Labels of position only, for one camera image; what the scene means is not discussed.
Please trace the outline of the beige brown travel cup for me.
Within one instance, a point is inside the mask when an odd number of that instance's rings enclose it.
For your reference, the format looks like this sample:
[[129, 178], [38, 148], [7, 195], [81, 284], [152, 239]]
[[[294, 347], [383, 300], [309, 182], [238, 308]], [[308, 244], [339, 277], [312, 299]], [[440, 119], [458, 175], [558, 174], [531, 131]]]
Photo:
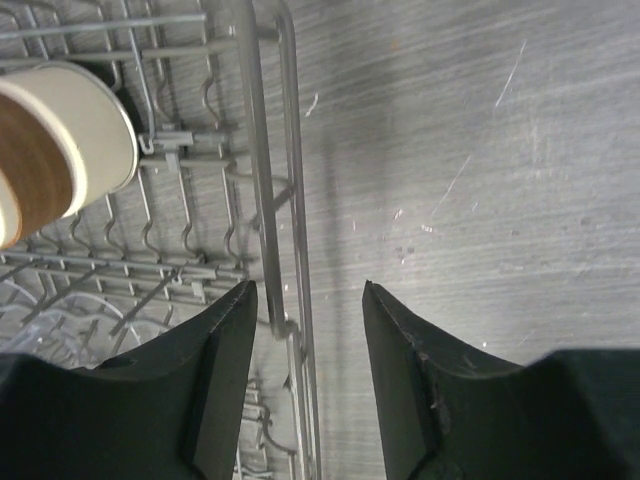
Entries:
[[122, 189], [139, 156], [123, 103], [89, 69], [47, 61], [2, 76], [2, 247]]

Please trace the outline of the clear cup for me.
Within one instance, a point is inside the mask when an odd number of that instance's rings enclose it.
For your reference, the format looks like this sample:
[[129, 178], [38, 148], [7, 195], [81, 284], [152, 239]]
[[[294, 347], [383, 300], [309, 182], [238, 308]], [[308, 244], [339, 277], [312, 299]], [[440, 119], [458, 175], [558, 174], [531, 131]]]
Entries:
[[170, 328], [174, 308], [142, 309], [133, 317], [122, 306], [91, 293], [72, 293], [49, 307], [44, 292], [1, 284], [1, 351], [37, 356], [64, 368], [93, 368]]

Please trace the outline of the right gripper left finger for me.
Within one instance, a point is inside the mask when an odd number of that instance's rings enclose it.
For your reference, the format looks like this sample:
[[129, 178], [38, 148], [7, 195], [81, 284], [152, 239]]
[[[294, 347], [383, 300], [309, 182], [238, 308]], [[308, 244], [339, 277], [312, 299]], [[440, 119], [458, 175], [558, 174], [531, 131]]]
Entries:
[[5, 479], [229, 479], [257, 324], [257, 287], [99, 366], [1, 358]]

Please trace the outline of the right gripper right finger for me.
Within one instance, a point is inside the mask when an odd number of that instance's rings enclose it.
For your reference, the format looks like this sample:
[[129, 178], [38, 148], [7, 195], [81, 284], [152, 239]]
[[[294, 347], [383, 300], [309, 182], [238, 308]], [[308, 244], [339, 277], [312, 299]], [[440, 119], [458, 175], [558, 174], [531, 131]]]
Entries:
[[377, 283], [362, 308], [388, 478], [638, 477], [637, 350], [557, 350], [522, 366]]

